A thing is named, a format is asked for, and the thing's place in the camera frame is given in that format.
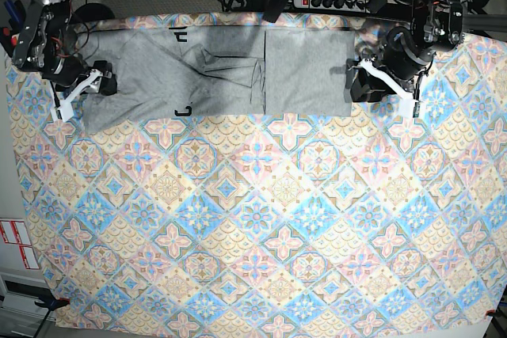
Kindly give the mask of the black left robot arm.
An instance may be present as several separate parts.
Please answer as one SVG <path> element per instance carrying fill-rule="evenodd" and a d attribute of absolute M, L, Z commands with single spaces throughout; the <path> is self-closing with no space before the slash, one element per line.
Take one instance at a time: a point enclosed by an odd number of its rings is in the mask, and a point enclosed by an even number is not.
<path fill-rule="evenodd" d="M 439 51 L 463 41 L 462 0 L 394 0 L 410 11 L 410 25 L 395 26 L 381 42 L 380 54 L 348 60 L 347 86 L 355 103 L 375 103 L 397 95 L 419 102 L 423 77 Z"/>

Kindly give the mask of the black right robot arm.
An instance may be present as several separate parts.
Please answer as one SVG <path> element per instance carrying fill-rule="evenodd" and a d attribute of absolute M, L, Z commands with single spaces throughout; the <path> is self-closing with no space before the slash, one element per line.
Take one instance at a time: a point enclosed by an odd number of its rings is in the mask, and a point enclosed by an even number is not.
<path fill-rule="evenodd" d="M 50 82 L 54 94 L 70 93 L 89 79 L 91 83 L 79 94 L 113 95 L 117 83 L 112 64 L 99 60 L 89 65 L 82 57 L 90 29 L 80 43 L 72 25 L 86 22 L 72 10 L 72 1 L 31 0 L 13 48 L 13 64 L 20 71 L 39 73 Z"/>

